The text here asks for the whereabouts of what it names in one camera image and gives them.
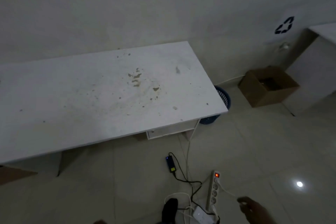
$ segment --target blue trash bin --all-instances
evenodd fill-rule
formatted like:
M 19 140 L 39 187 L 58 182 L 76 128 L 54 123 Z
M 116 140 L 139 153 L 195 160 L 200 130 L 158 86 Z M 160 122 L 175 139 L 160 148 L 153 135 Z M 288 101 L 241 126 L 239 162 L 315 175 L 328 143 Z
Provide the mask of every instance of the blue trash bin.
M 222 98 L 223 102 L 225 103 L 226 108 L 229 110 L 230 107 L 231 107 L 231 99 L 230 99 L 229 94 L 225 90 L 223 90 L 221 87 L 215 86 L 215 88 L 216 88 L 218 94 L 220 95 L 220 97 Z M 208 124 L 213 123 L 219 116 L 220 116 L 220 114 L 215 115 L 215 116 L 211 116 L 211 117 L 207 117 L 207 118 L 203 118 L 199 122 L 200 122 L 200 124 L 208 125 Z

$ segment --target white power strip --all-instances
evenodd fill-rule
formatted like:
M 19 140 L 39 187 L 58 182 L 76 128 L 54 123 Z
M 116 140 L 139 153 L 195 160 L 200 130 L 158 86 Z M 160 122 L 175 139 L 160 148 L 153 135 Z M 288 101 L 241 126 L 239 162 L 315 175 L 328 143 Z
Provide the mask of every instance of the white power strip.
M 213 219 L 210 215 L 206 214 L 199 206 L 196 207 L 192 216 L 197 220 L 200 224 L 214 224 Z
M 210 185 L 209 185 L 209 192 L 208 192 L 208 200 L 206 205 L 206 210 L 209 212 L 213 212 L 211 210 L 211 206 L 214 205 L 217 208 L 217 201 L 218 201 L 218 194 L 219 194 L 219 186 L 215 182 L 215 178 L 220 179 L 221 173 L 218 171 L 212 171 L 210 176 Z

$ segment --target hand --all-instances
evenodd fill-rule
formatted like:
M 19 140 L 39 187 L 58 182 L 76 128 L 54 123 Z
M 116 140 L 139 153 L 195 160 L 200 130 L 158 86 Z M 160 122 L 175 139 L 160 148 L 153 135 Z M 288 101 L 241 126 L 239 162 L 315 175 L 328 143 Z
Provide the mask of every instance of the hand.
M 237 199 L 242 213 L 250 224 L 276 224 L 267 209 L 249 197 Z

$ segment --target drawer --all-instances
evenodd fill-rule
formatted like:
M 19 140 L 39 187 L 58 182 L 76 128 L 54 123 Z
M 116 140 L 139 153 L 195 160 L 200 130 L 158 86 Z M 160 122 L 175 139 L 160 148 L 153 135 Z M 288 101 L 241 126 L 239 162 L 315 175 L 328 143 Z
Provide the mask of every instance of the drawer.
M 175 133 L 180 133 L 188 130 L 192 130 L 196 127 L 198 120 L 186 121 L 163 128 L 157 128 L 147 131 L 147 138 L 154 139 L 157 137 L 162 137 L 166 135 L 171 135 Z

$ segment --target black power adapter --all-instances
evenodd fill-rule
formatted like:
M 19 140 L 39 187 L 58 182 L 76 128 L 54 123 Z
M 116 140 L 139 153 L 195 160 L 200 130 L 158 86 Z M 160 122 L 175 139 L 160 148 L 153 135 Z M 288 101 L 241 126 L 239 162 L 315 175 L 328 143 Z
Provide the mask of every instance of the black power adapter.
M 166 157 L 166 161 L 167 161 L 167 165 L 169 167 L 169 171 L 171 173 L 174 173 L 176 171 L 176 167 L 175 167 L 175 164 L 174 164 L 174 160 L 173 160 L 173 157 L 172 156 L 167 156 Z

